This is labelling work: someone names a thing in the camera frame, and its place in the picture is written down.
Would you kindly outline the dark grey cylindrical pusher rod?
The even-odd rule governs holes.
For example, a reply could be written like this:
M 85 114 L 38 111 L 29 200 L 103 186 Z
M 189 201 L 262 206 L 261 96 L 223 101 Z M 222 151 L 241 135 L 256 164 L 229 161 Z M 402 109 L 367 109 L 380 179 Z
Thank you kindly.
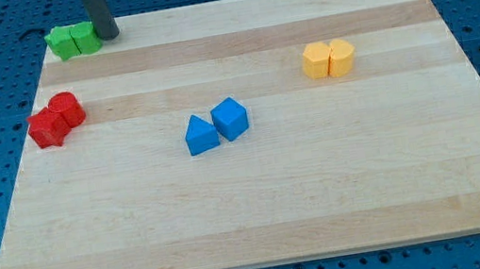
M 109 10 L 107 0 L 81 0 L 81 2 L 91 18 L 99 39 L 112 41 L 118 38 L 120 29 Z

